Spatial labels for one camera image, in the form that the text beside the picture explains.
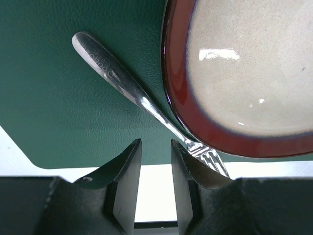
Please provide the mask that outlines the red rimmed beige plate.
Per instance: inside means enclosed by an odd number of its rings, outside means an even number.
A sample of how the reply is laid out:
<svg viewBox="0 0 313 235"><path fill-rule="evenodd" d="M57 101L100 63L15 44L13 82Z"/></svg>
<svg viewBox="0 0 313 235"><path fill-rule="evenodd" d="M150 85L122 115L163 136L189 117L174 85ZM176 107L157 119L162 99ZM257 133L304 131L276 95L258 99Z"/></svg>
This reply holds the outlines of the red rimmed beige plate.
<svg viewBox="0 0 313 235"><path fill-rule="evenodd" d="M312 153L312 1L169 0L161 64L197 140L251 158Z"/></svg>

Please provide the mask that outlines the silver fork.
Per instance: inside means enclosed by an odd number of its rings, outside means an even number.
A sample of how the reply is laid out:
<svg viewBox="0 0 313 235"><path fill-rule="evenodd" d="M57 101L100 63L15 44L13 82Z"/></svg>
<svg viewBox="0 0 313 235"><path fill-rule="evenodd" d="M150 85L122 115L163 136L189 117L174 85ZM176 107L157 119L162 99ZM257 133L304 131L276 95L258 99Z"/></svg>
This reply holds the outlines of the silver fork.
<svg viewBox="0 0 313 235"><path fill-rule="evenodd" d="M130 73L90 34L77 32L73 35L71 42L82 59L104 80L136 106L152 115L178 137L179 140L185 143L187 151L191 156L213 168L216 172L229 177L228 171L218 152L199 141L191 140L178 130Z"/></svg>

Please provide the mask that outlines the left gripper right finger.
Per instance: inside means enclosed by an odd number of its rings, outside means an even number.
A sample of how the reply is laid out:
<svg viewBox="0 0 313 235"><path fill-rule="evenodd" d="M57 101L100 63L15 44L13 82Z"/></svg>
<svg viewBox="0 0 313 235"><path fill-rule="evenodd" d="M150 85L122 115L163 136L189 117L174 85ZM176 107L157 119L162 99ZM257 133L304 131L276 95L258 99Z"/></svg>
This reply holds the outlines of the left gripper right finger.
<svg viewBox="0 0 313 235"><path fill-rule="evenodd" d="M312 178L231 180L171 141L171 166L181 235L310 235Z"/></svg>

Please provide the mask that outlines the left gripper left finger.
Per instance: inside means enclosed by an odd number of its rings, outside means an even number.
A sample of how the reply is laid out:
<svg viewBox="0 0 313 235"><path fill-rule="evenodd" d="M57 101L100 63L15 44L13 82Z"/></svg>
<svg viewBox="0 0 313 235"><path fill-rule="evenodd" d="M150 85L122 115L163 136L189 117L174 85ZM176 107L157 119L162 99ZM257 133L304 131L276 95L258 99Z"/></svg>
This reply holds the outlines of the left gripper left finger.
<svg viewBox="0 0 313 235"><path fill-rule="evenodd" d="M131 235L141 139L74 183L60 177L1 177L3 235Z"/></svg>

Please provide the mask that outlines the green placemat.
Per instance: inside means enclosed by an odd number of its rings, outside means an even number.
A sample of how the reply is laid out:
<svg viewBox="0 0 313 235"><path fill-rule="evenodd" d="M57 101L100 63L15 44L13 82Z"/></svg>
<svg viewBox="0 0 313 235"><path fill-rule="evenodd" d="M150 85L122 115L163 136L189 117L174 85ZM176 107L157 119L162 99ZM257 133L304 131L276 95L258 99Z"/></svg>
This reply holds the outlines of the green placemat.
<svg viewBox="0 0 313 235"><path fill-rule="evenodd" d="M79 31L112 52L183 131L164 94L164 0L3 0L0 124L42 168L100 166L140 138L145 165L168 164L175 136L74 50Z"/></svg>

